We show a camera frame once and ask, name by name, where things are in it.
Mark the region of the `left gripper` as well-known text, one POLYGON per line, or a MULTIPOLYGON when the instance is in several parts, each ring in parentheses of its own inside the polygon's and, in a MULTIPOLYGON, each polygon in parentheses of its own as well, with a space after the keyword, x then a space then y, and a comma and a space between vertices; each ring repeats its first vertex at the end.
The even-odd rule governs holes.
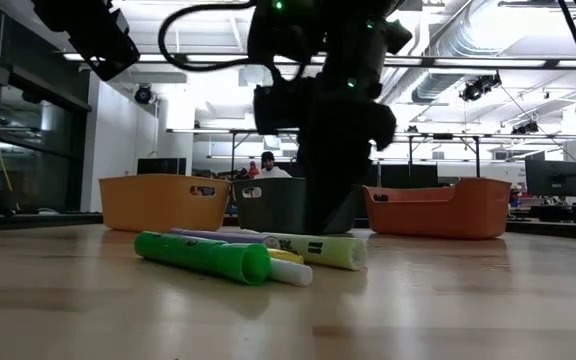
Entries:
POLYGON ((140 59, 122 11, 112 0, 31 0, 34 12, 53 32, 65 32, 83 61, 104 81, 140 59))

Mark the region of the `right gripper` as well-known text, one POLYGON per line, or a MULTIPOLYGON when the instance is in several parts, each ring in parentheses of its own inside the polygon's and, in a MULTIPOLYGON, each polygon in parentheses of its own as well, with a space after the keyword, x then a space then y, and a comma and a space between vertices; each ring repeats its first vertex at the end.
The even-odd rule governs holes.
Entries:
MULTIPOLYGON (((395 129, 391 108, 370 99, 358 85, 315 79, 298 135, 298 159, 306 179, 312 185, 354 183, 367 171, 371 149, 391 145, 395 129)), ((321 234, 337 206, 334 188, 308 186, 308 233, 321 234)), ((364 188, 354 186, 337 214, 336 229, 346 233, 368 227, 364 188)))

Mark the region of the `pale yellow-green highlighter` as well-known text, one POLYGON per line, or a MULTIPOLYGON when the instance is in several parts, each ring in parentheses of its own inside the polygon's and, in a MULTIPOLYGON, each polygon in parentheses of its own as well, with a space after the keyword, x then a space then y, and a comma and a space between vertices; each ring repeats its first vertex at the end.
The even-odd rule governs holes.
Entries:
POLYGON ((265 233, 279 248, 301 256, 306 263, 358 271, 368 260, 367 243, 350 234, 298 235, 265 233))

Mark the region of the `yellow highlighter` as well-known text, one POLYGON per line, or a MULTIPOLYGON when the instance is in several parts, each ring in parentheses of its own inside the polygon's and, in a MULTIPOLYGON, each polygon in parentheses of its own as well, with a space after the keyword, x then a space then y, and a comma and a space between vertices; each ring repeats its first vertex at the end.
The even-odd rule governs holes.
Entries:
POLYGON ((305 263, 305 260, 301 255, 295 254, 293 252, 274 248, 268 248, 267 251, 273 259, 288 261, 301 265, 305 263))

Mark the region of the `lavender Sharpie highlighter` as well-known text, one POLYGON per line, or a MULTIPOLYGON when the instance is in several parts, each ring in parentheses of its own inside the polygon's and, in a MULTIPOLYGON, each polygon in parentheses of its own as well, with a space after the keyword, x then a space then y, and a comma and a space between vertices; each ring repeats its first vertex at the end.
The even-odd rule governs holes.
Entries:
POLYGON ((190 237, 197 237, 202 239, 220 240, 228 243, 241 243, 241 244, 261 244, 269 249, 280 249, 280 241, 269 235, 258 233, 233 233, 233 232, 214 232, 214 231, 198 231, 173 228, 170 230, 171 234, 183 235, 190 237))

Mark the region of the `green highlighter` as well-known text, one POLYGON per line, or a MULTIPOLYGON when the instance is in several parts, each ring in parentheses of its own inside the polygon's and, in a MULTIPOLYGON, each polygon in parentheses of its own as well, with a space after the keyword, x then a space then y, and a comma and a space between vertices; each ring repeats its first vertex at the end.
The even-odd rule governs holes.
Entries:
POLYGON ((228 243, 186 235, 142 232, 134 241, 140 257, 246 285, 259 285, 271 272, 271 257, 261 244, 228 243))

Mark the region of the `dark teal plastic bin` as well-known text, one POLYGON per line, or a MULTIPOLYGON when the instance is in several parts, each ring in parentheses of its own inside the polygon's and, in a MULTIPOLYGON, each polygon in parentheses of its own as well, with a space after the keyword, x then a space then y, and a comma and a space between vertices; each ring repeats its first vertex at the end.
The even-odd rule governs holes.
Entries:
MULTIPOLYGON (((307 234, 306 180, 264 178, 232 183, 239 226, 257 232, 307 234)), ((342 234, 336 229, 338 206, 328 218, 322 234, 342 234)))

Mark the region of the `person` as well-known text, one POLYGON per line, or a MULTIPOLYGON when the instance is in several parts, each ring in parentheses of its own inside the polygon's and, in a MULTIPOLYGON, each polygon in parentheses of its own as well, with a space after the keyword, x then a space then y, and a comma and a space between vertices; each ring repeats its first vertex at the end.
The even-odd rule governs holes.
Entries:
POLYGON ((291 178, 291 175, 275 165, 275 157, 272 152, 265 151, 261 154, 261 168, 259 173, 255 175, 254 178, 291 178))

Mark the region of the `orange plastic bin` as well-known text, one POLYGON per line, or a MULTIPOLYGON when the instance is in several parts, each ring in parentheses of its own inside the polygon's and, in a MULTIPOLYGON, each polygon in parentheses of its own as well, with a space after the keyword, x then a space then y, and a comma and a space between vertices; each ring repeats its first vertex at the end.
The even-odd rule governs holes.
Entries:
POLYGON ((509 182, 463 178, 452 187, 363 190, 370 228, 379 234, 481 240, 506 229, 509 182))

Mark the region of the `wide dark monitor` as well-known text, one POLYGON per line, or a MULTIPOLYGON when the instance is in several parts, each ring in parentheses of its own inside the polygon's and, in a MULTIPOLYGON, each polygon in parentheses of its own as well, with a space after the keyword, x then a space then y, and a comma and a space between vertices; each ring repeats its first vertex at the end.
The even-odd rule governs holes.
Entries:
POLYGON ((185 158, 140 158, 137 162, 137 174, 186 174, 185 158))

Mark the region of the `yellow plastic bin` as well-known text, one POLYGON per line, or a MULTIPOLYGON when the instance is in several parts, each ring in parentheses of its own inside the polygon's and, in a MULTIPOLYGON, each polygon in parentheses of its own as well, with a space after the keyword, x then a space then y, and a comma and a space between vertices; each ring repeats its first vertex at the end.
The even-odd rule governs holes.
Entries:
POLYGON ((216 231, 223 223, 230 183, 171 174, 99 181, 104 224, 120 231, 216 231))

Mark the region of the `small black track lights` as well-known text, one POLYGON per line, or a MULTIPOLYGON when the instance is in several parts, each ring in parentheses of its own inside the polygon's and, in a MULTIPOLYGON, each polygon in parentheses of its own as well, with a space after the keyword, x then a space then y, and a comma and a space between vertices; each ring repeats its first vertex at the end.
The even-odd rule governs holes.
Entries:
POLYGON ((511 131, 512 135, 526 135, 537 133, 540 130, 538 123, 534 120, 524 121, 516 124, 511 131))

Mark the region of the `black computer monitor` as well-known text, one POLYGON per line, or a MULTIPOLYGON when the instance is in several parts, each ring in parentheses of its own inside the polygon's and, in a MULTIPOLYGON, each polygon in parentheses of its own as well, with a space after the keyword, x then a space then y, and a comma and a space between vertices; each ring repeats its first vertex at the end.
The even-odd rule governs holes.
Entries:
POLYGON ((576 163, 525 161, 527 192, 533 196, 576 197, 576 163))

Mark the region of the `cluttered background desk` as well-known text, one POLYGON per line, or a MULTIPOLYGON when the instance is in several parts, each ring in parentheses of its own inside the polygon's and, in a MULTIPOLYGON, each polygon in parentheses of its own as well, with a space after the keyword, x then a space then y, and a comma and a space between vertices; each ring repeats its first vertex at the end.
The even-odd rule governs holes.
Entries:
POLYGON ((508 205, 508 219, 576 224, 576 198, 539 197, 513 191, 508 205))

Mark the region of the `silver air duct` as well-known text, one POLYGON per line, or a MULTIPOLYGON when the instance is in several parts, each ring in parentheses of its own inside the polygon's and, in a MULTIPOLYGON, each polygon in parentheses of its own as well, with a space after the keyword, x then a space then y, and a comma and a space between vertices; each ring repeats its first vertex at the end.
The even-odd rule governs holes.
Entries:
MULTIPOLYGON (((494 40, 493 32, 498 3, 501 0, 471 0, 446 31, 430 45, 431 57, 492 57, 505 48, 505 40, 494 40)), ((459 83, 466 73, 450 69, 438 73, 427 69, 412 91, 414 102, 432 103, 447 89, 459 83)))

